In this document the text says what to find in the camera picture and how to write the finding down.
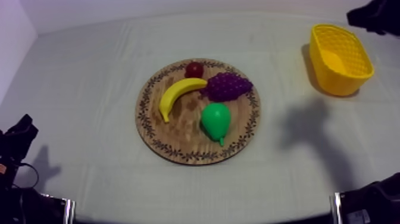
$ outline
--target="purple grapes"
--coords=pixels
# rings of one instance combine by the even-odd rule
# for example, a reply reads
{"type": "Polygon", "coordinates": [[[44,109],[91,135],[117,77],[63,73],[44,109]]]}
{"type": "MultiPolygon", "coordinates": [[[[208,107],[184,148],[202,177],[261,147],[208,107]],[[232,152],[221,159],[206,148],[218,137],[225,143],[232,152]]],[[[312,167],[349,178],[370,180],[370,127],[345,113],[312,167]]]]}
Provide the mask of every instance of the purple grapes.
{"type": "Polygon", "coordinates": [[[218,73],[208,79],[207,86],[200,90],[202,95],[214,102],[224,102],[237,99],[251,90],[253,84],[234,73],[218,73]]]}

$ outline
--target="green pear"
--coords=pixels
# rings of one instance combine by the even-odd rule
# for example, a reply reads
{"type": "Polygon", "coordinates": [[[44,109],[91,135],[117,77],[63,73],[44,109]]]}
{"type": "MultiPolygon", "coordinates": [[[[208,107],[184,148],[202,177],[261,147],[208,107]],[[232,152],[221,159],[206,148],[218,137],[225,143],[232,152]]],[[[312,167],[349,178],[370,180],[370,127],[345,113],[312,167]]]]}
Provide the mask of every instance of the green pear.
{"type": "Polygon", "coordinates": [[[224,137],[230,124],[230,111],[224,104],[208,104],[201,113],[201,123],[213,141],[224,146],[224,137]]]}

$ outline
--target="white wall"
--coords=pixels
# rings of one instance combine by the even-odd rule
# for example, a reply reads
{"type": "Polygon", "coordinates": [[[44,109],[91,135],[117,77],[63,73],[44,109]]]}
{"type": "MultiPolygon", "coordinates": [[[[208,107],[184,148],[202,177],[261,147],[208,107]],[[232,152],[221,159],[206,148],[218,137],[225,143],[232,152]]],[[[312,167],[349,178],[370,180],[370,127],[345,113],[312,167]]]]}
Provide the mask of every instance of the white wall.
{"type": "Polygon", "coordinates": [[[18,0],[0,0],[0,104],[38,37],[18,0]]]}
{"type": "Polygon", "coordinates": [[[129,17],[257,10],[345,21],[370,0],[21,0],[39,33],[129,17]]]}

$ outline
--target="red apple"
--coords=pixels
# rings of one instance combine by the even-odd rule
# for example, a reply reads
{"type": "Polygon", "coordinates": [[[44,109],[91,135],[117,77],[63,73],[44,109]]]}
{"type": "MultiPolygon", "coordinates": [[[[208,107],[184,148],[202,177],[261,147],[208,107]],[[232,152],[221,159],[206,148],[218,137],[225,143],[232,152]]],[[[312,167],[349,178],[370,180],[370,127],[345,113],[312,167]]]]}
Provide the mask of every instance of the red apple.
{"type": "Polygon", "coordinates": [[[186,66],[185,77],[187,78],[201,78],[203,76],[204,68],[201,63],[191,62],[186,66]]]}

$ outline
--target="plastic fruit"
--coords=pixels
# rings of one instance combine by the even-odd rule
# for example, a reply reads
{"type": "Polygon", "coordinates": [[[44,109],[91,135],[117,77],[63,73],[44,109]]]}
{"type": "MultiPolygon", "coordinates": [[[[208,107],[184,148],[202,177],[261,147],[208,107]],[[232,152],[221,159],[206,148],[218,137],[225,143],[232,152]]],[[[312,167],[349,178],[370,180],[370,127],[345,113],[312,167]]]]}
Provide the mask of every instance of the plastic fruit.
{"type": "Polygon", "coordinates": [[[201,78],[203,77],[204,68],[201,63],[191,62],[186,66],[186,78],[201,78]]]}
{"type": "Polygon", "coordinates": [[[237,99],[251,90],[253,84],[234,73],[218,73],[207,80],[207,86],[200,92],[214,102],[237,99]]]}
{"type": "Polygon", "coordinates": [[[224,146],[224,137],[230,124],[230,111],[219,103],[208,104],[201,113],[201,123],[213,141],[224,146]]]}
{"type": "Polygon", "coordinates": [[[198,78],[182,79],[172,86],[170,86],[166,92],[162,95],[160,106],[160,113],[166,123],[170,121],[168,114],[170,113],[172,106],[174,105],[176,99],[181,95],[194,91],[197,89],[204,88],[207,85],[207,81],[198,78]]]}

